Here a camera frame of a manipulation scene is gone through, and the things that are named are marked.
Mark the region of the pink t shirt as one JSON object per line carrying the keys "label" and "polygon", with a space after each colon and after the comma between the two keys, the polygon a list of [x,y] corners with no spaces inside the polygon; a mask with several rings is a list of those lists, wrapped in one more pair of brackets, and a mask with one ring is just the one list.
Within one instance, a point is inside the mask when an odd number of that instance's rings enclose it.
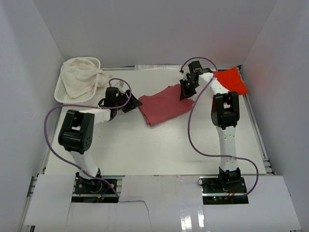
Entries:
{"label": "pink t shirt", "polygon": [[139,110],[149,126],[155,126],[167,120],[178,117],[192,109],[192,99],[180,100],[181,86],[168,86],[164,90],[152,95],[139,97],[142,103]]}

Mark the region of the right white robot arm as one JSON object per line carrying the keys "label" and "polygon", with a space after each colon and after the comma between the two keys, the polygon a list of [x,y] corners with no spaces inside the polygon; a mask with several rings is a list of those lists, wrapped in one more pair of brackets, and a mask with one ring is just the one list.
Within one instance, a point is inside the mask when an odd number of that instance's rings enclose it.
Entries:
{"label": "right white robot arm", "polygon": [[239,95],[229,91],[214,77],[210,68],[203,68],[198,60],[189,63],[188,68],[181,67],[180,100],[194,96],[201,83],[206,84],[206,91],[212,97],[211,121],[216,127],[220,145],[220,164],[218,188],[225,193],[235,188],[241,179],[236,159],[235,132],[238,124]]}

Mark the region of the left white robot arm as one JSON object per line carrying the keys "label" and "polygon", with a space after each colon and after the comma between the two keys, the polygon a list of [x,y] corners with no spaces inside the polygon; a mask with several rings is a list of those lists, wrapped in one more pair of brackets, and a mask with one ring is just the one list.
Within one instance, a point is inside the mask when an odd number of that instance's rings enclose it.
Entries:
{"label": "left white robot arm", "polygon": [[84,111],[68,110],[62,124],[58,143],[73,157],[80,170],[76,177],[85,183],[92,193],[101,190],[100,169],[95,164],[88,150],[92,144],[94,126],[113,120],[119,110],[127,113],[142,106],[128,89],[122,92],[117,87],[108,87],[105,98],[100,100],[99,107]]}

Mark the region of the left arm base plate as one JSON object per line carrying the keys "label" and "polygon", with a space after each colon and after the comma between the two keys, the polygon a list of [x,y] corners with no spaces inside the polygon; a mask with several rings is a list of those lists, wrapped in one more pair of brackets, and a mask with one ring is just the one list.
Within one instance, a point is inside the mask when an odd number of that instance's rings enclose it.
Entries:
{"label": "left arm base plate", "polygon": [[80,176],[79,172],[75,174],[75,182],[72,193],[72,203],[118,203],[118,179],[107,178],[106,182],[96,179],[86,179]]}

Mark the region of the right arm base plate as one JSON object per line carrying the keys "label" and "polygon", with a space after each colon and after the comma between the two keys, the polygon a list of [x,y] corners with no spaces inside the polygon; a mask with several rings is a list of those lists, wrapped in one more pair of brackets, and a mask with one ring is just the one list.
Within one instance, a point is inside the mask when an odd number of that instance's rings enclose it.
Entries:
{"label": "right arm base plate", "polygon": [[202,190],[204,205],[248,204],[248,196],[244,178],[240,181],[223,186],[217,177],[200,177],[197,184]]}

